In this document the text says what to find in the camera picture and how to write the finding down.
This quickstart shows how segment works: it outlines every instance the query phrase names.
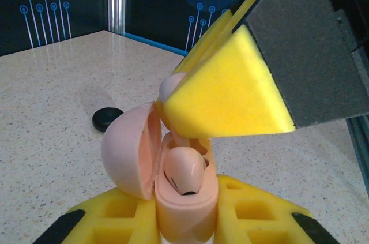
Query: earbud case lid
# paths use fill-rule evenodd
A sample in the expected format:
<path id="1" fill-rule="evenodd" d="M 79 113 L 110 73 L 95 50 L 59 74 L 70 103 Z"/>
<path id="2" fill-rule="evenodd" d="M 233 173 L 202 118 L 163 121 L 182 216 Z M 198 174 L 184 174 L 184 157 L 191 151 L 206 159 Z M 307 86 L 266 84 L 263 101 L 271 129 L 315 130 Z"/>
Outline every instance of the earbud case lid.
<path id="1" fill-rule="evenodd" d="M 101 157 L 117 187 L 134 197 L 150 200 L 160 150 L 160 117 L 155 102 L 151 102 L 125 112 L 109 125 Z"/>

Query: earbud case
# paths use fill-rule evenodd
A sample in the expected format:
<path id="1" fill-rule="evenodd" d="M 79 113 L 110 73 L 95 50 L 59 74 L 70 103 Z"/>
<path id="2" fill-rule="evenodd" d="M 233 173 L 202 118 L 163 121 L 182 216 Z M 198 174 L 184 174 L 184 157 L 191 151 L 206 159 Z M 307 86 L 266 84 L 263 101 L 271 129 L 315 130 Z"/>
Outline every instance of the earbud case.
<path id="1" fill-rule="evenodd" d="M 155 102 L 119 116 L 102 142 L 101 156 L 110 178 L 134 197 L 150 200 L 154 195 L 159 229 L 171 243 L 206 242 L 216 225 L 218 181 L 210 140 L 192 139 L 190 143 L 207 167 L 199 192 L 181 196 L 164 175 L 164 158 L 174 141 L 171 133 L 162 138 Z"/>

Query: black round object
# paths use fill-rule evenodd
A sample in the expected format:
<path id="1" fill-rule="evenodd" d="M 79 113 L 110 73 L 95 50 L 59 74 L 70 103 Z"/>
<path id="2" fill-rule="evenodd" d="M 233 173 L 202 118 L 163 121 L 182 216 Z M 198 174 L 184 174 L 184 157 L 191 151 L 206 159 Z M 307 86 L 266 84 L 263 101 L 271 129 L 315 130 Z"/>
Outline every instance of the black round object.
<path id="1" fill-rule="evenodd" d="M 104 133 L 109 125 L 123 114 L 118 108 L 104 107 L 96 111 L 92 117 L 92 124 L 96 130 Z"/>

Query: granite tabletop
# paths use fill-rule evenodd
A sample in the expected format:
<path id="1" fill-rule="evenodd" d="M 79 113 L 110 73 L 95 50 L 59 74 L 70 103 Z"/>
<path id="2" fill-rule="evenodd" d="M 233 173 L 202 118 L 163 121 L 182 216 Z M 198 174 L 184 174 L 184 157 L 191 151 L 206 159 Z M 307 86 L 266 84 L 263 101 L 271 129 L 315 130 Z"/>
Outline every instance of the granite tabletop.
<path id="1" fill-rule="evenodd" d="M 155 100 L 181 59 L 105 31 L 0 58 L 0 243 L 32 243 L 114 187 L 93 113 Z M 219 174 L 309 209 L 342 244 L 369 243 L 369 199 L 345 121 L 212 142 Z"/>

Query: yellow foam block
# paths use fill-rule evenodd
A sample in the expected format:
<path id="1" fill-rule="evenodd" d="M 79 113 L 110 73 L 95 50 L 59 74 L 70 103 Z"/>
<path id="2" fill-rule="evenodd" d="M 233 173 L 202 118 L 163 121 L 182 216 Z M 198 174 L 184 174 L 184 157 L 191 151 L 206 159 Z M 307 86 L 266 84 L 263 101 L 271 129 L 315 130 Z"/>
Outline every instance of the yellow foam block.
<path id="1" fill-rule="evenodd" d="M 196 64 L 163 105 L 186 138 L 246 136 L 295 130 L 273 77 L 242 25 Z"/>
<path id="2" fill-rule="evenodd" d="M 292 217 L 308 210 L 225 175 L 218 182 L 215 244 L 314 244 Z"/>
<path id="3" fill-rule="evenodd" d="M 63 244 L 161 243 L 155 199 L 139 200 L 115 188 L 71 208 L 84 217 Z"/>

